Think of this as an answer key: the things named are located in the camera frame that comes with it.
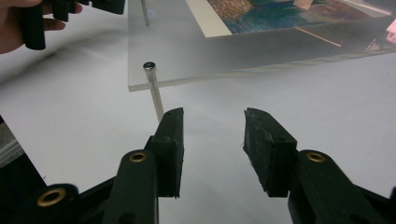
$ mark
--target clear acrylic sheet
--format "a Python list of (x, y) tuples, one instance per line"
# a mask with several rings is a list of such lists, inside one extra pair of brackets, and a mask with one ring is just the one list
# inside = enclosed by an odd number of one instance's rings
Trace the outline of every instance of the clear acrylic sheet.
[(156, 63), (158, 87), (166, 87), (396, 51), (387, 40), (396, 2), (339, 1), (370, 18), (216, 37), (205, 37), (201, 26), (212, 21), (199, 19), (194, 0), (146, 0), (149, 26), (143, 2), (130, 2), (129, 90), (149, 89), (146, 62)]

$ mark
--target black object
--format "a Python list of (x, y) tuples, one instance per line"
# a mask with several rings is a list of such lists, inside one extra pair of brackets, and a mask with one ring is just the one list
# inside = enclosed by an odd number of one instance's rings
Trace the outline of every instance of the black object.
[[(91, 0), (92, 7), (103, 11), (123, 14), (125, 0)], [(51, 0), (53, 18), (68, 21), (68, 14), (74, 13), (75, 3), (88, 5), (89, 0)], [(41, 4), (34, 7), (21, 8), (22, 38), (28, 49), (44, 49), (46, 41), (44, 36), (44, 21)]]
[(183, 154), (183, 109), (178, 108), (163, 115), (144, 149), (122, 157), (115, 177), (81, 194), (69, 184), (43, 188), (9, 224), (158, 223), (158, 197), (179, 195)]
[(245, 146), (269, 197), (288, 197), (293, 223), (396, 223), (390, 199), (353, 185), (329, 156), (297, 151), (297, 141), (268, 113), (248, 108)]

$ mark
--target black handheld object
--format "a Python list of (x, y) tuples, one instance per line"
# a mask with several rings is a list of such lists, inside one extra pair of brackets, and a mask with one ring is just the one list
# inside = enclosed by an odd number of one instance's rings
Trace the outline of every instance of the black handheld object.
[(28, 49), (45, 49), (44, 21), (41, 4), (21, 8), (21, 31)]

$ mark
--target white table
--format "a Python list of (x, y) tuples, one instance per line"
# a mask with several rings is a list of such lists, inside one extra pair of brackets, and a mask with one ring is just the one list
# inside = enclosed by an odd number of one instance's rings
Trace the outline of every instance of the white table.
[[(149, 91), (128, 91), (125, 27), (125, 17), (86, 7), (47, 35), (45, 51), (0, 56), (0, 114), (49, 185), (83, 191), (107, 180), (156, 130)], [(299, 150), (330, 155), (355, 184), (388, 197), (395, 57), (161, 88), (165, 111), (184, 108), (186, 148), (181, 198), (160, 200), (161, 223), (290, 223), (287, 200), (266, 196), (242, 149), (247, 107), (271, 113)]]

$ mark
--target metal pin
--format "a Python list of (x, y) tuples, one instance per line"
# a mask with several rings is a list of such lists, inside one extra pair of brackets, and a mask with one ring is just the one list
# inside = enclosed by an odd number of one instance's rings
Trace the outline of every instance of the metal pin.
[(157, 75), (155, 74), (155, 63), (148, 62), (143, 64), (143, 68), (148, 76), (149, 90), (151, 91), (152, 101), (154, 102), (155, 112), (158, 121), (163, 118), (163, 101), (161, 100), (160, 90), (157, 85)]
[(148, 13), (148, 7), (146, 5), (146, 0), (142, 0), (142, 8), (143, 8), (143, 15), (145, 16), (146, 26), (149, 26), (149, 13)]

